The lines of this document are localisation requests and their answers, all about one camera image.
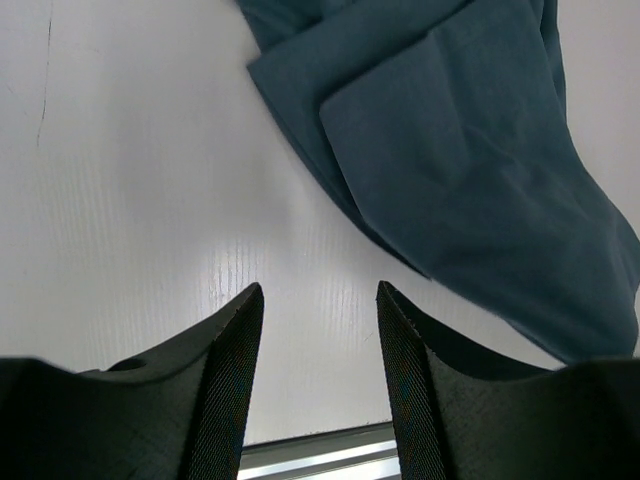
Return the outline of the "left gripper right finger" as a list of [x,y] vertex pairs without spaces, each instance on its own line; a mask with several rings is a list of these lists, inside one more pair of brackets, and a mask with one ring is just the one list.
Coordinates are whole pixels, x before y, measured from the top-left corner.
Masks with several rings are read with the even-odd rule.
[[635,479],[639,363],[546,370],[422,312],[391,283],[377,315],[405,479]]

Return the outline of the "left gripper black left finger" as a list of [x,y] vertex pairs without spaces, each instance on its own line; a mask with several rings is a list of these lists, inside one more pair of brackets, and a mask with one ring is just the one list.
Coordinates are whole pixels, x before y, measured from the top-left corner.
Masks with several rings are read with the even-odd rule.
[[234,479],[264,318],[260,285],[106,370],[1,362],[5,479]]

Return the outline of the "blue-grey t-shirt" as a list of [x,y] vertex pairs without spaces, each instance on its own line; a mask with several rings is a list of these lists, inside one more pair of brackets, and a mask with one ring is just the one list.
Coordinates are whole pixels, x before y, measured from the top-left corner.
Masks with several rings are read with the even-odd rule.
[[554,1],[242,1],[248,70],[339,209],[570,364],[630,356],[639,241],[566,121]]

